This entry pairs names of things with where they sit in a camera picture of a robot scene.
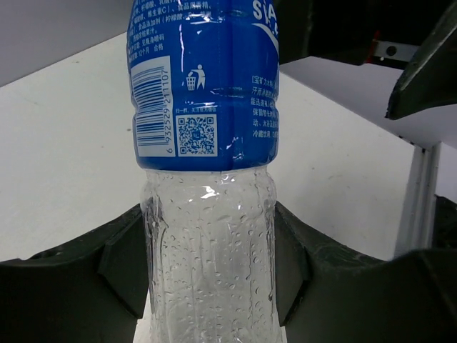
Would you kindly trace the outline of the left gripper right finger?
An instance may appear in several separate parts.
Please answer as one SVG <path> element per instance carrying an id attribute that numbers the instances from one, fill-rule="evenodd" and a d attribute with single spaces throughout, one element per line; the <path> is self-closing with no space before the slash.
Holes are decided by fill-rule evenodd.
<path id="1" fill-rule="evenodd" d="M 275 208 L 276 303 L 289 342 L 454 342 L 456 239 L 382 261 Z"/>

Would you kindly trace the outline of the blue label clear bottle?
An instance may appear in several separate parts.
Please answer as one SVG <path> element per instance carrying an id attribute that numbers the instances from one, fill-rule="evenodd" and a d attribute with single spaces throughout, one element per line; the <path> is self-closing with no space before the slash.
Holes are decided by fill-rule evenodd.
<path id="1" fill-rule="evenodd" d="M 273 2 L 135 1 L 126 55 L 152 341 L 281 342 Z"/>

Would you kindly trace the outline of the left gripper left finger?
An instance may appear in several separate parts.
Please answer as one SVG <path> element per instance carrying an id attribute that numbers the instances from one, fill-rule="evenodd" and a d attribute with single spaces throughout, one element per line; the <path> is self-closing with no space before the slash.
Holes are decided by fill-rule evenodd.
<path id="1" fill-rule="evenodd" d="M 2 342 L 132 342 L 149 286 L 141 208 L 1 263 Z"/>

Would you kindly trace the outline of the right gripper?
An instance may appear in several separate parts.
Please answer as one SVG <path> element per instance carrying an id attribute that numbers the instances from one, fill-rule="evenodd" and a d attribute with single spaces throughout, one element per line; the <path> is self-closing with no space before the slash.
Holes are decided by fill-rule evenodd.
<path id="1" fill-rule="evenodd" d="M 283 0 L 274 7 L 279 62 L 318 57 L 360 66 L 380 41 L 420 46 L 399 77 L 386 118 L 456 103 L 456 2 Z"/>

